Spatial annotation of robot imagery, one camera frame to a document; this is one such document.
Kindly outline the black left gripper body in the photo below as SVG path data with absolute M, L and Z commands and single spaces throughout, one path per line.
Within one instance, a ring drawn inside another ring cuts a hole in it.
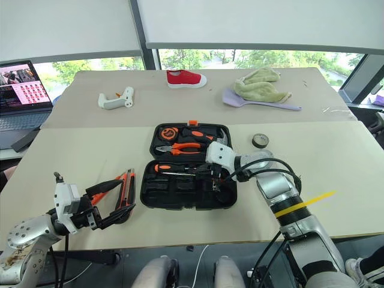
M 90 227 L 95 230 L 101 227 L 102 217 L 98 208 L 91 203 L 91 198 L 83 195 L 78 210 L 71 216 L 71 220 L 77 229 Z

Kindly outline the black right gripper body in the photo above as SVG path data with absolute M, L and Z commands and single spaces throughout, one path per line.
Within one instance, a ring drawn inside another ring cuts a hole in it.
M 230 177 L 230 173 L 219 164 L 209 164 L 210 176 L 212 179 L 212 191 L 214 193 L 228 191 L 237 192 L 237 184 Z

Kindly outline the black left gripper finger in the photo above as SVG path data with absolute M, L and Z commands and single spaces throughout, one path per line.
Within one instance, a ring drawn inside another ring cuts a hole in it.
M 98 223 L 98 228 L 104 230 L 114 224 L 123 224 L 130 217 L 131 211 L 135 208 L 136 204 L 129 204 L 121 207 L 113 212 Z
M 123 183 L 123 180 L 121 179 L 113 179 L 109 181 L 104 181 L 99 184 L 96 184 L 94 186 L 91 186 L 86 189 L 86 194 L 88 196 L 94 196 L 100 193 L 106 193 L 115 187 L 121 185 Z

